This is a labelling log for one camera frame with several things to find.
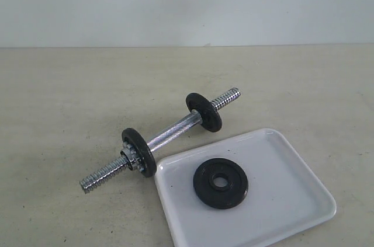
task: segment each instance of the tabletop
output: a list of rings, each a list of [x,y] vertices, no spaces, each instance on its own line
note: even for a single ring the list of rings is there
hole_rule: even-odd
[[[236,86],[223,127],[195,127],[156,160],[263,127],[280,131],[337,201],[335,217],[274,244],[374,245],[374,45],[0,49],[0,246],[173,246],[153,178],[117,158],[187,114],[185,96]]]

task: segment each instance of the white plastic tray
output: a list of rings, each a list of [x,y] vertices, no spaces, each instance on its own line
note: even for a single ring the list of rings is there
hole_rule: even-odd
[[[197,167],[211,158],[239,164],[250,187],[237,207],[218,210],[193,189]],[[261,129],[162,159],[155,181],[176,247],[260,247],[332,218],[332,195],[287,142]]]

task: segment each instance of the dumbbell handle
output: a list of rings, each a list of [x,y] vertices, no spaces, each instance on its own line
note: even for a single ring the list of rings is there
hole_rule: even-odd
[[[217,97],[215,100],[210,101],[210,103],[213,105],[215,110],[218,111],[230,102],[236,100],[239,96],[239,89],[231,88],[221,96]],[[184,132],[188,131],[193,126],[201,123],[202,117],[200,113],[196,110],[191,110],[191,112],[180,121],[177,121],[176,123],[162,130],[160,133],[156,134],[147,142],[147,145],[153,153],[170,141],[176,139],[178,136],[182,135]],[[105,183],[108,179],[127,167],[129,167],[129,161],[124,156],[121,156],[95,173],[81,180],[80,185],[85,193],[89,193],[91,190]]]

